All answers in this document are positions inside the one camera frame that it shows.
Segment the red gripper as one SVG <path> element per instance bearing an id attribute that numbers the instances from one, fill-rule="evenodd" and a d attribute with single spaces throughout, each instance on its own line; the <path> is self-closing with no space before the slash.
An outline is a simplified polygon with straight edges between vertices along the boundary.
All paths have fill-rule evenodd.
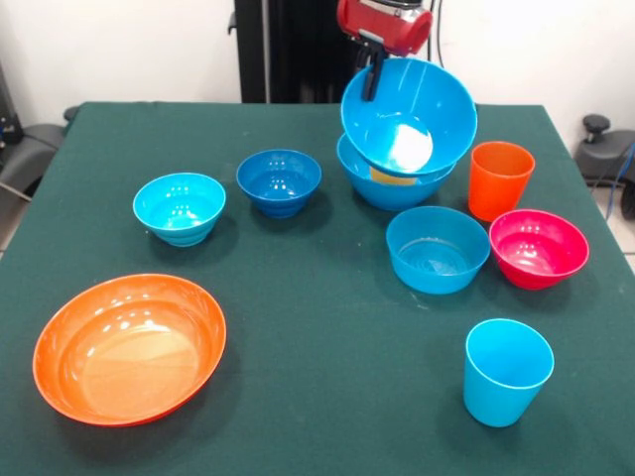
<path id="1" fill-rule="evenodd" d="M 348 1 L 337 3 L 337 23 L 351 38 L 363 43 L 357 54 L 357 67 L 366 68 L 362 99 L 375 97 L 381 77 L 385 51 L 405 57 L 416 54 L 427 41 L 433 23 L 433 14 L 423 7 L 422 1 Z M 373 48 L 370 43 L 383 46 Z"/>

